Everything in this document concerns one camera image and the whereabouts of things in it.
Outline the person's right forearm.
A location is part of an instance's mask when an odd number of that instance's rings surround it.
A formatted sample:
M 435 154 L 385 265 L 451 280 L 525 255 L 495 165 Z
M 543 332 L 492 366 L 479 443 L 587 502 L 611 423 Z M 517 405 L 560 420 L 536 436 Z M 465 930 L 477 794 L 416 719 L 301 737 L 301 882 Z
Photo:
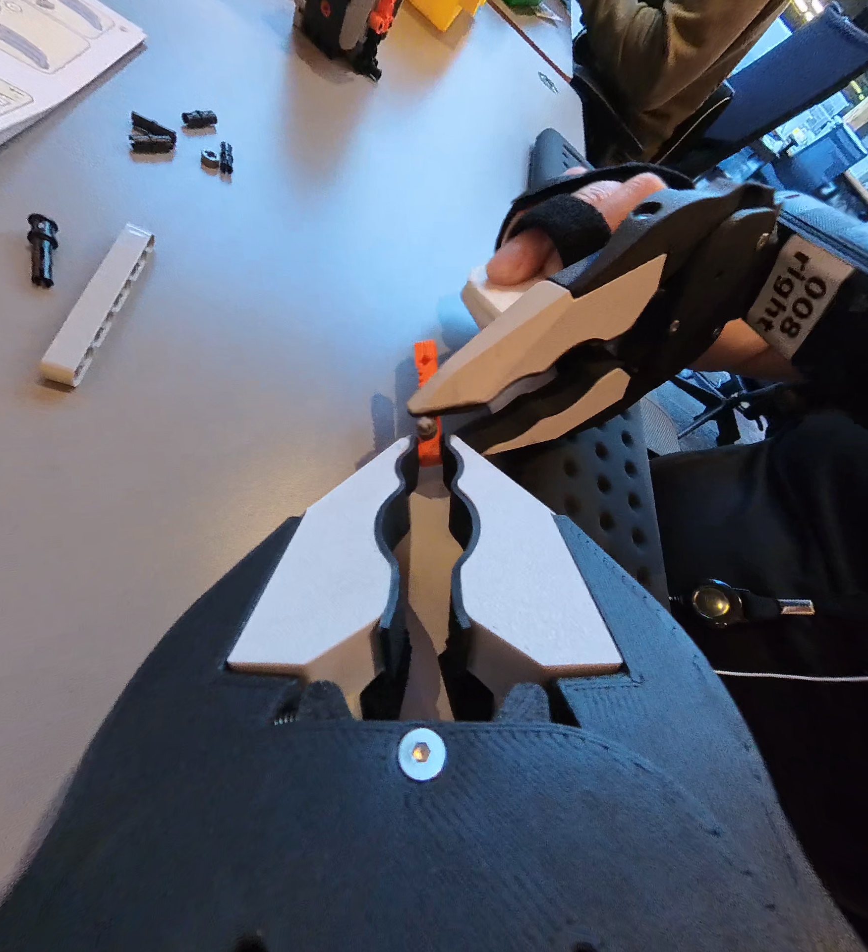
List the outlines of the person's right forearm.
M 794 383 L 803 380 L 788 359 L 742 320 L 728 322 L 713 345 L 690 364 L 690 369 L 726 372 L 770 382 Z

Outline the yellow plastic bin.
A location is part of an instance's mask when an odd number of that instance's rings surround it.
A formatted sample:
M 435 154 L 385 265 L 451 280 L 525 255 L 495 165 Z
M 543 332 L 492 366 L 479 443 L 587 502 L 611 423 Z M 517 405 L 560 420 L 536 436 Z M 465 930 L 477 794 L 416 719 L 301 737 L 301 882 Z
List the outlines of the yellow plastic bin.
M 440 32 L 445 32 L 462 13 L 474 17 L 487 1 L 414 0 L 411 5 Z

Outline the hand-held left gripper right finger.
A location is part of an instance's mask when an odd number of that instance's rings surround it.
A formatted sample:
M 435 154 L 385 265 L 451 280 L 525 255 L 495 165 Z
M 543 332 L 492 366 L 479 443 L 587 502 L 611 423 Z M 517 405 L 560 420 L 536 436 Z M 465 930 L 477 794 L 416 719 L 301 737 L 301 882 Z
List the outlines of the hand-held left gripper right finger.
M 623 659 L 551 509 L 457 436 L 444 448 L 462 548 L 452 608 L 478 679 L 618 672 Z

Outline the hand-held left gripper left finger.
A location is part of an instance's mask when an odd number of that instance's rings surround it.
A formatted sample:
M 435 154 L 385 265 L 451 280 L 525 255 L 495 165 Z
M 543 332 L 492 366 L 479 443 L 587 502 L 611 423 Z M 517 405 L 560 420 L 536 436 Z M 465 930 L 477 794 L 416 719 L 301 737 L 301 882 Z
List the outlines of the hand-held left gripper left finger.
M 409 530 L 405 437 L 309 506 L 227 662 L 300 679 L 395 675 L 406 637 L 394 551 Z

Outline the person's right hand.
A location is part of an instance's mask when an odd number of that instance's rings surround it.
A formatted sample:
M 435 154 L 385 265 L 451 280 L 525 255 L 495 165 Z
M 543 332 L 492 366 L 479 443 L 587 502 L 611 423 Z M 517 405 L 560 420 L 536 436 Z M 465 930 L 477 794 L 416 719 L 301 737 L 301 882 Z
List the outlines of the person's right hand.
M 666 184 L 652 173 L 624 183 L 600 181 L 575 190 L 572 197 L 595 208 L 614 232 L 628 214 Z M 549 277 L 563 268 L 552 239 L 542 230 L 527 230 L 505 239 L 487 263 L 489 280 L 497 286 L 515 286 L 536 277 Z

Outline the orange building piece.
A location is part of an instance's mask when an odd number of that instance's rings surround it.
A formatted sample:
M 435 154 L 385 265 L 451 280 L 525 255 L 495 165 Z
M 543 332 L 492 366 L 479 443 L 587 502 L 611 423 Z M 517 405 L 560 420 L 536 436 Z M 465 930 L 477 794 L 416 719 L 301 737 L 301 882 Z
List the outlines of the orange building piece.
M 414 345 L 414 363 L 417 387 L 423 388 L 439 368 L 437 344 L 434 340 L 420 341 Z M 439 416 L 433 416 L 432 418 L 437 418 L 440 421 Z M 435 439 L 422 442 L 416 434 L 418 462 L 421 468 L 427 469 L 441 465 L 441 432 L 440 422 L 440 430 Z

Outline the badge reel clip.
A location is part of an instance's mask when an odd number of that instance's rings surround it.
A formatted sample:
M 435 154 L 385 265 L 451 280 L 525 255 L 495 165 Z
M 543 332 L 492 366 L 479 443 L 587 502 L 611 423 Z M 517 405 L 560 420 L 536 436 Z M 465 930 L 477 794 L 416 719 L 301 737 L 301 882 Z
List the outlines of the badge reel clip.
M 760 624 L 783 617 L 812 617 L 809 599 L 779 599 L 740 589 L 719 579 L 705 579 L 684 594 L 672 596 L 671 607 L 716 628 Z

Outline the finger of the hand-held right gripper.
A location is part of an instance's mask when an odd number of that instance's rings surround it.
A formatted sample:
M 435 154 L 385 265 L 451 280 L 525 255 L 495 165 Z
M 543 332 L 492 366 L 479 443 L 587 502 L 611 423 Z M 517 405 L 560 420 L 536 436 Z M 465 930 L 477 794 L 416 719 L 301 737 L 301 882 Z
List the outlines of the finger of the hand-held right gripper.
M 490 426 L 476 436 L 476 450 L 496 455 L 558 440 L 597 421 L 607 421 L 623 411 L 631 376 L 620 367 L 610 368 L 593 383 L 539 392 L 514 401 Z
M 540 281 L 449 358 L 407 403 L 413 416 L 485 405 L 515 382 L 549 369 L 571 348 L 627 331 L 659 287 L 665 255 L 581 297 Z

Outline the long black axle pin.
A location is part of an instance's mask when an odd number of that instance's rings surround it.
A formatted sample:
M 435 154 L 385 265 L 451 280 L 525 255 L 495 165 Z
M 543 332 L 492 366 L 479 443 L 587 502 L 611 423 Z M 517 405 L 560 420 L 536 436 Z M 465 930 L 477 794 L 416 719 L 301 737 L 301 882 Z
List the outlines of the long black axle pin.
M 40 212 L 27 216 L 30 225 L 27 241 L 30 244 L 31 281 L 39 288 L 51 289 L 54 286 L 53 251 L 58 248 L 57 223 Z

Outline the grey building beam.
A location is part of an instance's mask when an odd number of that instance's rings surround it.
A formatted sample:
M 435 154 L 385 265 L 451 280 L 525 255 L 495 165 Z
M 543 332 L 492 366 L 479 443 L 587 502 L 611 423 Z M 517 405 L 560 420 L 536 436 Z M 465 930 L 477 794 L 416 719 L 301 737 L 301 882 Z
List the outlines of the grey building beam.
M 66 317 L 39 366 L 41 377 L 75 388 L 83 380 L 155 244 L 155 235 L 126 224 Z

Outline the grey desk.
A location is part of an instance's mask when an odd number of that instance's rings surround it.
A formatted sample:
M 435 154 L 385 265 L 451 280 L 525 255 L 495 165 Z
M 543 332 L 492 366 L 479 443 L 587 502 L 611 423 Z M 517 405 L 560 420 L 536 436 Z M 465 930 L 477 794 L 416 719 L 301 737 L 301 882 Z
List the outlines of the grey desk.
M 574 91 L 490 6 L 405 6 L 373 83 L 291 2 L 107 2 L 145 48 L 0 149 L 0 900 L 157 640 L 284 519 L 403 435 L 459 299 Z M 538 80 L 545 73 L 554 94 Z M 190 131 L 182 112 L 211 110 Z M 137 154 L 131 112 L 177 132 Z M 234 153 L 231 177 L 203 149 Z M 27 216 L 58 227 L 31 281 Z M 126 224 L 155 244 L 71 388 L 39 366 Z

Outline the instruction booklet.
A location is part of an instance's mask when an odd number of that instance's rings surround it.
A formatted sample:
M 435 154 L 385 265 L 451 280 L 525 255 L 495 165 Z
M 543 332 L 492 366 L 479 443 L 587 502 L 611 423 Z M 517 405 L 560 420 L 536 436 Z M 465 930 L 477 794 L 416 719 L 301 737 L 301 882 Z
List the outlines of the instruction booklet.
M 0 145 L 145 40 L 96 1 L 0 1 Z

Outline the black grey toy vehicle model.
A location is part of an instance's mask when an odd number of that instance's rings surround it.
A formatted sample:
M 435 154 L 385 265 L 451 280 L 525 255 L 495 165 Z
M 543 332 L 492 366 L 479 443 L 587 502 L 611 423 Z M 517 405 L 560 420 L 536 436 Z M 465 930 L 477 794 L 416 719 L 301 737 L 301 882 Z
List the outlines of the black grey toy vehicle model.
M 294 26 L 328 58 L 341 58 L 357 74 L 380 80 L 380 43 L 401 1 L 296 1 Z

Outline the person's black clothing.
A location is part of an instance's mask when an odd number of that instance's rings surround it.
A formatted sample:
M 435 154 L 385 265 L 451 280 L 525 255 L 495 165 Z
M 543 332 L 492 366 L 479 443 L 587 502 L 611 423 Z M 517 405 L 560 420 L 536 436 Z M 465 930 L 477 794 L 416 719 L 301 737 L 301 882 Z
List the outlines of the person's black clothing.
M 719 579 L 812 617 L 716 628 L 675 609 L 754 736 L 810 863 L 868 945 L 868 428 L 813 414 L 652 463 L 670 593 Z

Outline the blue chair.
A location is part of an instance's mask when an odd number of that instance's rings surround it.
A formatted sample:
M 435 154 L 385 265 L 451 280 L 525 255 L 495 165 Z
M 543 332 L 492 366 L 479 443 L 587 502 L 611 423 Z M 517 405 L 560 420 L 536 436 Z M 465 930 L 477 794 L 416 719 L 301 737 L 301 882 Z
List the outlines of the blue chair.
M 692 176 L 709 171 L 868 70 L 868 14 L 850 17 L 850 2 L 823 6 L 789 38 L 729 77 L 731 99 L 678 161 L 681 171 Z

